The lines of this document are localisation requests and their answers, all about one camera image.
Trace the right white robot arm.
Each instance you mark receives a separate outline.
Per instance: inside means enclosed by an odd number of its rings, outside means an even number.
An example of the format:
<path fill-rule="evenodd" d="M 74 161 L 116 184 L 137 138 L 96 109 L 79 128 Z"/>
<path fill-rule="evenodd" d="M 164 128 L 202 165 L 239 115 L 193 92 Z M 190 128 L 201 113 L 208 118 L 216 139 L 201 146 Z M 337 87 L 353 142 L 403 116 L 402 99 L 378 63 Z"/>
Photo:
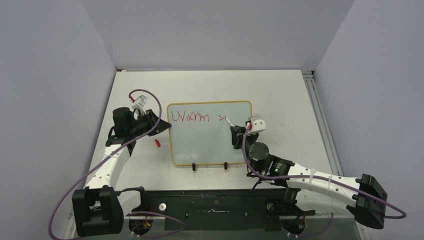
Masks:
<path fill-rule="evenodd" d="M 353 217 L 368 228 L 384 228 L 388 194 L 374 176 L 333 175 L 272 155 L 266 144 L 257 141 L 261 129 L 250 122 L 229 129 L 233 148 L 242 152 L 247 176 L 287 190 L 282 201 L 287 213 L 327 211 Z"/>

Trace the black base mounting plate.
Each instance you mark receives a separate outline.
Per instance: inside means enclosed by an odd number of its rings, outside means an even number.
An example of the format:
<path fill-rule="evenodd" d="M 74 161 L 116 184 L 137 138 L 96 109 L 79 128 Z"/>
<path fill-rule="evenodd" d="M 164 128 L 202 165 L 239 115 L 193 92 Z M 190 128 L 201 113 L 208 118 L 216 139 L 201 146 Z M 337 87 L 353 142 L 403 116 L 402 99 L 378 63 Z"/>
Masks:
<path fill-rule="evenodd" d="M 315 210 L 302 210 L 296 199 L 297 190 L 231 189 L 231 190 L 148 190 L 141 193 L 136 212 L 153 212 L 147 220 L 152 227 L 160 221 L 164 230 L 176 231 L 186 225 L 188 231 L 243 231 L 262 229 L 279 231 L 281 217 L 288 224 L 302 223 Z"/>

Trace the yellow-framed whiteboard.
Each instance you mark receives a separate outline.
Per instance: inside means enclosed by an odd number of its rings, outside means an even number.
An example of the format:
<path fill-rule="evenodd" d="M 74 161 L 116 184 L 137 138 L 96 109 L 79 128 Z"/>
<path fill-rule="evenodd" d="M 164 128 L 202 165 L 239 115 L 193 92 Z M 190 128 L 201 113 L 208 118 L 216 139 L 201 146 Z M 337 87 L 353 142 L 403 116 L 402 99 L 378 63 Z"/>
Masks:
<path fill-rule="evenodd" d="M 243 164 L 240 151 L 232 146 L 230 125 L 242 126 L 253 115 L 248 100 L 179 102 L 166 109 L 171 159 L 176 166 Z"/>

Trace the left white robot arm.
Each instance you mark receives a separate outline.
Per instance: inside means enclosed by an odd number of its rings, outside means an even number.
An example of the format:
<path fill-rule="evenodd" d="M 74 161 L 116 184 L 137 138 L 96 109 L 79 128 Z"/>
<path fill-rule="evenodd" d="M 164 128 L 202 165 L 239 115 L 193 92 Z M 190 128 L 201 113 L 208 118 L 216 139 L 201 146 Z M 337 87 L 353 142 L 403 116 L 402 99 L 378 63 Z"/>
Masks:
<path fill-rule="evenodd" d="M 172 127 L 151 109 L 139 111 L 137 117 L 128 107 L 113 110 L 114 125 L 105 143 L 105 162 L 95 171 L 83 189 L 72 194 L 76 232 L 79 237 L 118 234 L 124 225 L 124 216 L 130 211 L 144 215 L 149 201 L 142 196 L 131 199 L 128 207 L 119 201 L 116 185 L 124 165 L 136 145 L 135 138 L 155 136 Z"/>

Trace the white red marker pen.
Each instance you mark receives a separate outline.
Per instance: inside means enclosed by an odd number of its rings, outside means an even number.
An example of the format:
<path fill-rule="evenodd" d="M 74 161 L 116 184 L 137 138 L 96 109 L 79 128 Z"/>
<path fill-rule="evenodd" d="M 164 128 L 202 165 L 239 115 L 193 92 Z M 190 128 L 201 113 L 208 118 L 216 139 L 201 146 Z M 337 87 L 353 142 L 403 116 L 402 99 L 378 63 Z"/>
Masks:
<path fill-rule="evenodd" d="M 230 125 L 230 127 L 234 127 L 235 126 L 227 117 L 225 117 L 225 120 Z"/>

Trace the aluminium rail frame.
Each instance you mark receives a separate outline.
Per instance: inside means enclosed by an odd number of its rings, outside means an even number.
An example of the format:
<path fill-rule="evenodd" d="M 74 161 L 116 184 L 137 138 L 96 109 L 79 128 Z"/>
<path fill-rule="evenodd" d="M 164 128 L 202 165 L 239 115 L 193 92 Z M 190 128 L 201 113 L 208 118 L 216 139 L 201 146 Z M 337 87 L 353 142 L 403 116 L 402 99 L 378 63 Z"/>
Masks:
<path fill-rule="evenodd" d="M 336 146 L 331 134 L 331 130 L 328 125 L 328 121 L 323 109 L 323 105 L 320 100 L 318 88 L 316 86 L 314 71 L 302 70 L 301 71 L 303 80 L 305 82 L 306 90 L 308 92 L 310 102 L 315 114 L 315 118 L 318 124 L 320 135 L 323 141 L 323 145 L 327 154 L 327 158 L 331 167 L 331 171 L 339 176 L 344 176 L 342 166 L 339 160 L 339 156 L 336 150 Z"/>

